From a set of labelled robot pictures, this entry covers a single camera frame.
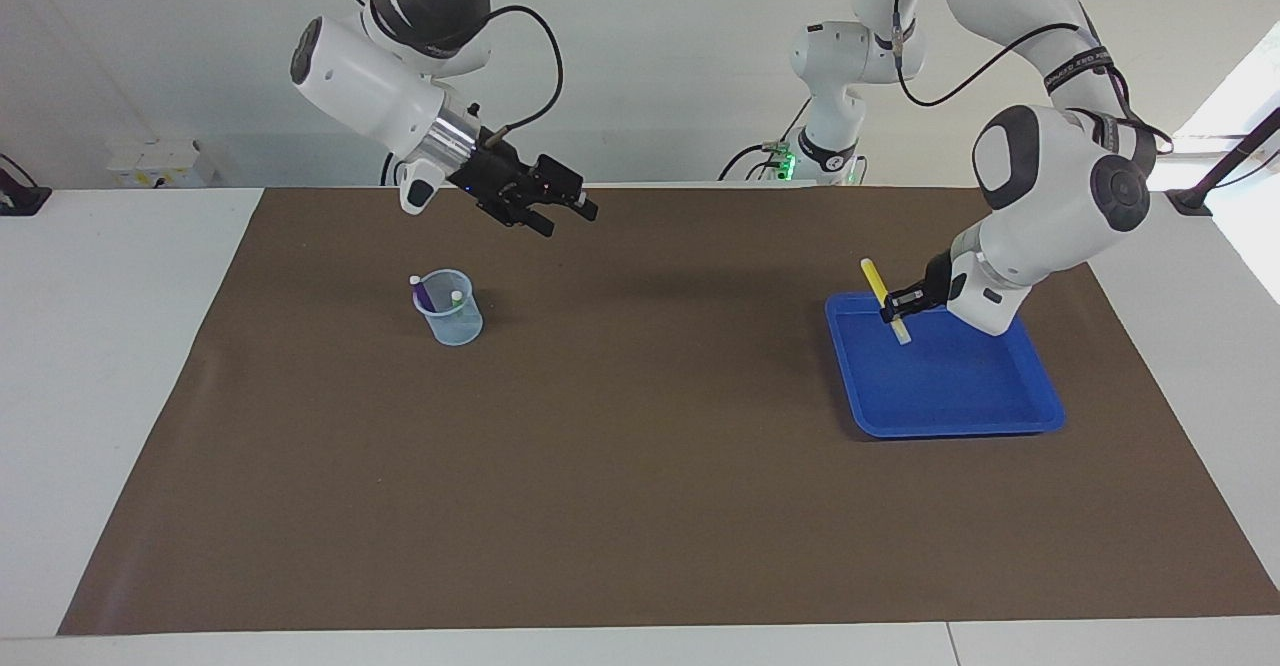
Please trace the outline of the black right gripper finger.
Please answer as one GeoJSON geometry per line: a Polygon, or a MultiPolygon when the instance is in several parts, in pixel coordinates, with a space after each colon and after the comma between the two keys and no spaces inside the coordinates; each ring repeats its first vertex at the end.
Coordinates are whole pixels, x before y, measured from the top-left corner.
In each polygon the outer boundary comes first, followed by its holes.
{"type": "Polygon", "coordinates": [[[550,219],[525,205],[502,204],[500,211],[502,222],[507,227],[526,227],[545,238],[550,238],[554,233],[556,224],[550,219]]]}
{"type": "Polygon", "coordinates": [[[570,209],[588,222],[595,222],[599,207],[584,187],[582,177],[563,163],[540,154],[534,164],[536,202],[570,209]]]}

